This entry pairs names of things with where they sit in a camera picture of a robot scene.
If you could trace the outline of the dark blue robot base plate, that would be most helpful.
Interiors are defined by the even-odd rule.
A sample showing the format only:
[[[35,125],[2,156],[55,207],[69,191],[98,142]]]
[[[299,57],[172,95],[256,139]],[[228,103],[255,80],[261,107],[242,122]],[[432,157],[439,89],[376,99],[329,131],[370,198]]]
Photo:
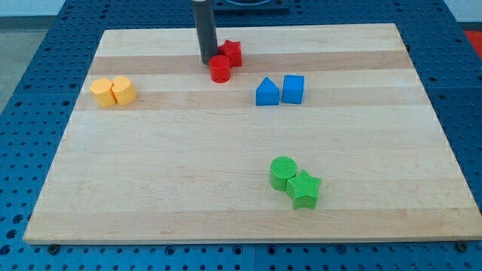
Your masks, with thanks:
[[[213,0],[216,12],[228,11],[288,11],[290,0]]]

